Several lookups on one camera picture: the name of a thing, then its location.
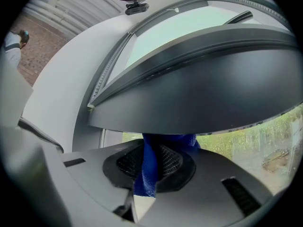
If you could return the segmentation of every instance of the blue towel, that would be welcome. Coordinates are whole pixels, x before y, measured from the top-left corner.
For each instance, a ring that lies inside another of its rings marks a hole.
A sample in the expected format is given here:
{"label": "blue towel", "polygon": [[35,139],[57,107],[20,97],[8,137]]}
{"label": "blue towel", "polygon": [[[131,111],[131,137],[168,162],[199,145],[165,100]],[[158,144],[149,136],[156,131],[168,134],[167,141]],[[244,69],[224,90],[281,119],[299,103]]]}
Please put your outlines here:
{"label": "blue towel", "polygon": [[158,177],[157,157],[153,146],[163,144],[171,148],[200,148],[195,134],[155,135],[143,134],[144,156],[142,170],[134,183],[134,195],[155,197]]}

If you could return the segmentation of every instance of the white shirt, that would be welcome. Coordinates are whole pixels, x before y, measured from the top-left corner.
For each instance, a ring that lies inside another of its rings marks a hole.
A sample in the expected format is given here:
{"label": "white shirt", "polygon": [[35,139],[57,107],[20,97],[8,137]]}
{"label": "white shirt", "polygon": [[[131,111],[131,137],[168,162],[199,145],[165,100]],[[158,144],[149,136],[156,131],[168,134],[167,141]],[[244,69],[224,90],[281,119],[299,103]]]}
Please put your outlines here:
{"label": "white shirt", "polygon": [[[5,39],[5,46],[11,44],[20,43],[20,36],[15,35],[12,32],[8,32]],[[6,52],[6,59],[10,62],[11,66],[18,68],[19,62],[21,60],[21,50],[19,48],[13,48]]]}

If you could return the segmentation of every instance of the brick pavement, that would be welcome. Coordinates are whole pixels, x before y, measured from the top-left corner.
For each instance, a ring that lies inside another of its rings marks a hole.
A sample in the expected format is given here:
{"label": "brick pavement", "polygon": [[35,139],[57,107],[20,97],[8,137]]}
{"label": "brick pavement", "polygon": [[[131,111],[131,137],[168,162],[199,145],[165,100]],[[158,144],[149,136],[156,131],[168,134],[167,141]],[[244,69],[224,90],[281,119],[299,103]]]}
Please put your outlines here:
{"label": "brick pavement", "polygon": [[11,28],[16,32],[20,29],[29,32],[29,41],[21,50],[18,70],[27,82],[33,85],[45,65],[69,41],[69,38],[28,14],[21,14]]}

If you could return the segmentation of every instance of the corrugated metal wall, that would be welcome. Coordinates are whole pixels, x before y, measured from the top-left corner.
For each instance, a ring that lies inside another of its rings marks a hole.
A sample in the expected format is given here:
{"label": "corrugated metal wall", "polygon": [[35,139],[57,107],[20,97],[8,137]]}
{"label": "corrugated metal wall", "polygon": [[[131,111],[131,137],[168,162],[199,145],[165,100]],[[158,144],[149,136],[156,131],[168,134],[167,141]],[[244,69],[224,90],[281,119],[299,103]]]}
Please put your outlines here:
{"label": "corrugated metal wall", "polygon": [[24,11],[73,38],[119,15],[125,5],[119,0],[30,0]]}

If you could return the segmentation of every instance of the green vegetation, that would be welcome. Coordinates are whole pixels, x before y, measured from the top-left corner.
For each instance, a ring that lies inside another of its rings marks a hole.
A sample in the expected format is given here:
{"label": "green vegetation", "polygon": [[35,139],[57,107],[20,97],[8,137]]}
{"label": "green vegetation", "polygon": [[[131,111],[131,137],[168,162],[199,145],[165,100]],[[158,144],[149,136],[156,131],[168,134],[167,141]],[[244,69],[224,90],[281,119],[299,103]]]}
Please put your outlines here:
{"label": "green vegetation", "polygon": [[[230,133],[197,136],[197,140],[201,148],[232,159],[233,153],[274,147],[290,139],[291,122],[300,118],[302,114],[303,105],[300,105],[264,124]],[[142,135],[123,133],[123,142],[135,139],[142,139]]]}

